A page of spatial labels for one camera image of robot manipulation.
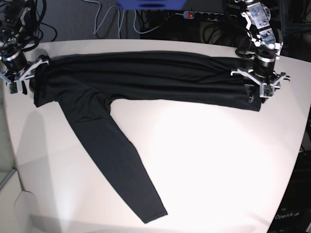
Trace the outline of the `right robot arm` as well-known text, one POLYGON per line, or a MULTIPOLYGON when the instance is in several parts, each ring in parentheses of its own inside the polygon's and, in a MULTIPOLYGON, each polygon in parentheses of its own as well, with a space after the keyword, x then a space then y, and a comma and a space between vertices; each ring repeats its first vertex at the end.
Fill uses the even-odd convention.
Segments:
POLYGON ((43 32, 40 25, 45 16, 47 2, 42 1, 42 11, 37 13, 35 0, 11 0, 3 4, 0 18, 0 63, 5 70, 0 78, 5 82, 9 94, 27 94, 25 81, 35 76, 35 70, 48 64, 48 59, 27 60, 25 53, 32 51, 41 42, 43 32))

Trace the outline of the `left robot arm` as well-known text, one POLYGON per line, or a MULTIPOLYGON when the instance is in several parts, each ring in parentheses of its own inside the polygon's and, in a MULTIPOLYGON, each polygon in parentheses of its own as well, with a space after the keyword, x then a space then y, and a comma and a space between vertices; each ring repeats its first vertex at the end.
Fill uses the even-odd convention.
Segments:
POLYGON ((230 1, 223 0, 222 7, 229 23, 246 33, 249 44, 243 48, 241 45, 235 50, 238 57, 251 63, 250 67, 238 67, 231 70, 230 75, 241 75, 251 81, 249 85, 257 85, 261 102, 275 96, 280 89, 282 80, 290 81, 285 72, 276 73, 275 64, 280 59, 283 41, 281 36, 276 36, 270 24, 271 13, 260 0, 244 0, 241 7, 241 17, 246 25, 240 26, 229 14, 230 1))

